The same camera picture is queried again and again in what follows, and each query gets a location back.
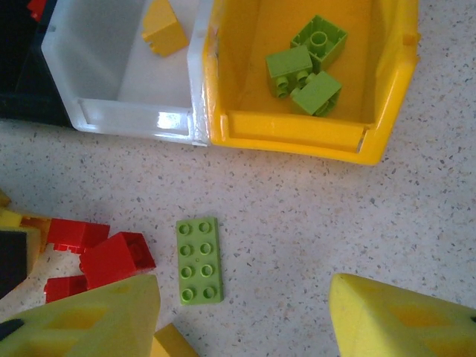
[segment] green lego brick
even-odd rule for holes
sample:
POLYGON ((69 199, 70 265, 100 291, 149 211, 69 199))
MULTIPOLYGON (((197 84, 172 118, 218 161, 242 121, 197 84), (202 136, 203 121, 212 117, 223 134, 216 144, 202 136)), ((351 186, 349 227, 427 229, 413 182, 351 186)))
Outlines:
POLYGON ((342 85, 326 72, 310 74, 306 86, 291 93, 292 111, 297 114, 325 117, 334 109, 342 85))
POLYGON ((216 218, 178 221, 176 234, 181 304, 219 303, 223 282, 216 218))
POLYGON ((344 50, 347 32, 333 23, 315 16, 294 39, 291 47, 305 45, 309 50, 315 73, 326 71, 344 50))
POLYGON ((296 87, 303 88, 312 73, 312 61, 306 46, 270 54, 266 57, 268 84, 271 93, 284 98, 296 87))

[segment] black plastic bin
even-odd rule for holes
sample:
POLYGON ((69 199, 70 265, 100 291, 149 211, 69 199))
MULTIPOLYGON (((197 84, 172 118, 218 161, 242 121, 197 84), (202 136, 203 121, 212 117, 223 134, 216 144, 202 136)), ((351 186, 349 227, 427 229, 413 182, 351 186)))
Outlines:
POLYGON ((57 0, 47 2, 40 23, 28 2, 0 0, 0 118, 71 126, 41 51, 57 0))

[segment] lego duplo brick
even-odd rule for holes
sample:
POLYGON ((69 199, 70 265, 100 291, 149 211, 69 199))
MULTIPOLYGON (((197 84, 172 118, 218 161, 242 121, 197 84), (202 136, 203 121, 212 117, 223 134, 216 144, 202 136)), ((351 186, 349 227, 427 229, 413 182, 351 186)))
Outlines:
POLYGON ((153 0, 142 21, 142 38, 155 54, 169 56, 188 46, 188 39, 168 0, 153 0))
POLYGON ((105 241, 109 235, 109 225, 53 218, 48 232, 48 243, 54 244, 55 251, 82 254, 105 241))
POLYGON ((43 291, 45 293, 45 302, 51 303, 68 296, 80 294, 87 289, 86 277, 84 275, 76 275, 74 277, 52 277, 46 281, 43 291))
POLYGON ((223 284, 216 218, 178 221, 176 234, 181 304, 219 303, 223 284))
POLYGON ((38 260, 41 237, 34 228, 0 228, 0 298, 15 289, 38 260))
POLYGON ((303 88, 312 73, 312 61, 306 46, 270 54, 266 57, 268 84, 271 93, 284 98, 298 87, 303 88))
POLYGON ((88 281, 88 289, 155 268, 144 235, 132 232, 119 232, 87 250, 80 255, 80 264, 88 281))
POLYGON ((19 227, 21 222, 20 213, 0 207, 0 227, 19 227))
POLYGON ((291 93, 292 111, 296 114, 325 117, 337 104, 342 85, 326 72, 310 74, 302 89, 291 93))
POLYGON ((291 40, 291 47, 305 45, 311 56, 314 72, 326 71, 339 57, 347 41, 347 32, 316 15, 291 40))
POLYGON ((150 357, 199 357, 173 324, 154 334, 150 357))

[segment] green lego plate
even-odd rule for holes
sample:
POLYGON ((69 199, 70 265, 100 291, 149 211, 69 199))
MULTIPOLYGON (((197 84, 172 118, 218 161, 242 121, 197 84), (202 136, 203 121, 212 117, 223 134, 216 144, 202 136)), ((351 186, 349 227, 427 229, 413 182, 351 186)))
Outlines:
POLYGON ((216 218, 178 221, 176 235, 181 304, 199 305, 223 301, 216 218))

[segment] red lego brick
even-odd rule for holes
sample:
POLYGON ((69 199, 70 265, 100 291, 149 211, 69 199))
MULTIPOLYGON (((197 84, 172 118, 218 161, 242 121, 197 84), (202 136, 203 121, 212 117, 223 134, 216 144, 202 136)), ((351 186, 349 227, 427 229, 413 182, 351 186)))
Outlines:
POLYGON ((46 303, 67 298, 85 292, 87 287, 86 277, 77 275, 75 277, 52 277, 45 285, 46 303))
POLYGON ((80 256, 88 289, 126 279, 155 268, 141 233, 120 232, 80 256))
POLYGON ((109 225, 53 218, 48 232, 48 243, 54 244, 55 251, 69 249, 75 254, 82 254, 86 249, 105 241, 109 229, 109 225))
POLYGON ((47 0, 31 0, 27 6, 27 9, 31 11, 31 17, 39 22, 43 15, 47 0))

